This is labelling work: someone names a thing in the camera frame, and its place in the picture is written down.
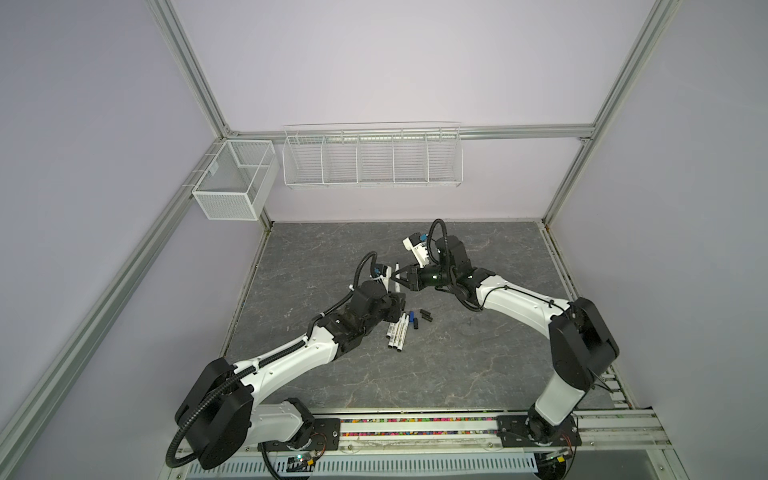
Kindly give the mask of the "blue whiteboard marker pen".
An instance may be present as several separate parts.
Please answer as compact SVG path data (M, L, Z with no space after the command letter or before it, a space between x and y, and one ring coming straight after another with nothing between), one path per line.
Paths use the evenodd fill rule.
M400 284L398 282L399 274L397 273L397 271L399 270L399 267L400 267L400 265L398 263L396 263L395 267L393 269L392 276L391 276L393 292L395 292L395 293L400 293L401 292L401 286L400 286Z

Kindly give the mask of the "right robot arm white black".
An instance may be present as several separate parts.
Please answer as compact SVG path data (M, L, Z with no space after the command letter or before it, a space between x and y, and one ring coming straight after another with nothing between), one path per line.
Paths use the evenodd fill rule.
M403 246L416 262L398 271L401 285L447 292L470 311L504 314L549 341L554 373L530 407L521 435L545 446L576 433L575 407L620 354L597 306L584 297L546 296L475 267L454 235L434 240L414 233Z

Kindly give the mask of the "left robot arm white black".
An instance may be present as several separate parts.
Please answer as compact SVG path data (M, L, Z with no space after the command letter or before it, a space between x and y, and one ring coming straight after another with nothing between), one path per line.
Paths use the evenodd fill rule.
M277 442L291 449L311 444L315 417L297 398L267 398L299 376L358 347L380 323L396 323L406 297L380 280L352 288L333 308L316 316L304 335L260 356L231 363L220 357L198 376L174 416L178 427L165 464L196 461L211 469L246 444Z

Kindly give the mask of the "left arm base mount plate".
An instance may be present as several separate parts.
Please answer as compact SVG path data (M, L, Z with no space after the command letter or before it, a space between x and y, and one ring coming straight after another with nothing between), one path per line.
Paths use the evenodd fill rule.
M288 451L336 451L341 439L341 419L338 417L315 417L304 421L298 432L288 441L266 442L268 452Z

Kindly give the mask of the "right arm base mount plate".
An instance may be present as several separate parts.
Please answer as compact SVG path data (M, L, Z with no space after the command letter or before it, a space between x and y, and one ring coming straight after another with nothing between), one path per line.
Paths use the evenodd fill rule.
M537 413L500 415L497 421L497 436L505 448L522 447L579 447L582 439L576 425L577 418L571 414L557 426L550 425Z

